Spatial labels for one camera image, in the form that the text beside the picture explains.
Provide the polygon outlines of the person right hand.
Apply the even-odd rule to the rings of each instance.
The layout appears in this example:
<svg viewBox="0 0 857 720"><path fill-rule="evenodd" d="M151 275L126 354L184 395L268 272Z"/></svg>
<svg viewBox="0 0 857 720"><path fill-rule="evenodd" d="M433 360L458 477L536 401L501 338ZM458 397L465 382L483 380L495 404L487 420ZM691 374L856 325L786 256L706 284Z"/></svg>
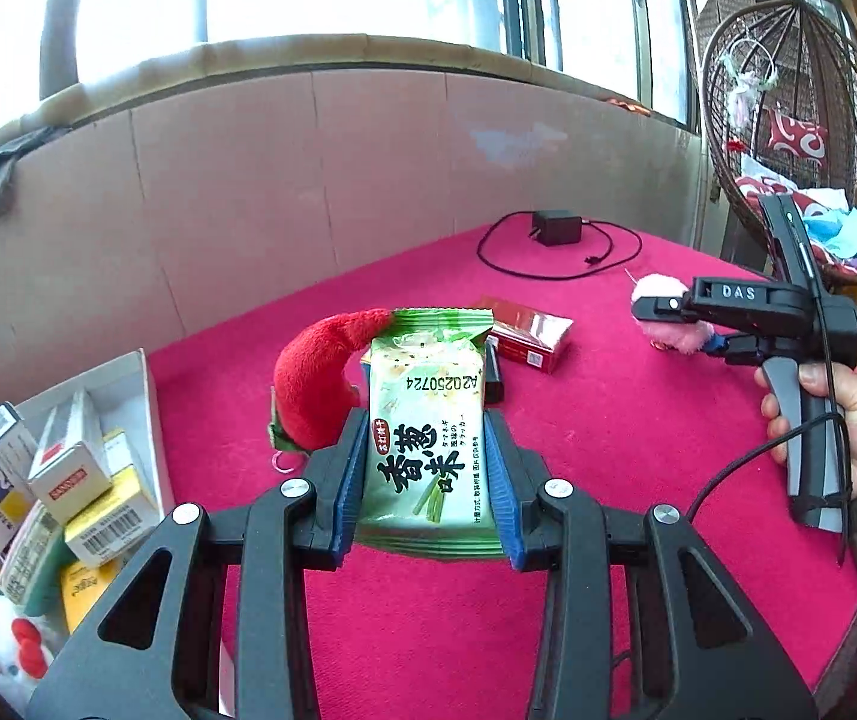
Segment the person right hand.
<svg viewBox="0 0 857 720"><path fill-rule="evenodd" d="M806 362L798 369L799 383L801 387L812 397L826 397L828 394L828 374L823 362ZM835 385L835 397L844 413L844 421L848 427L849 456L851 457L851 484L853 484L853 499L857 499L857 371L843 366L843 364L832 364L833 385ZM781 415L781 406L776 395L773 394L768 380L762 369L755 371L755 383L765 390L765 396L760 403L760 413L766 421L766 437L778 439L789 429L789 421ZM787 459L786 445L778 445L770 450L770 455L776 463L784 465Z"/></svg>

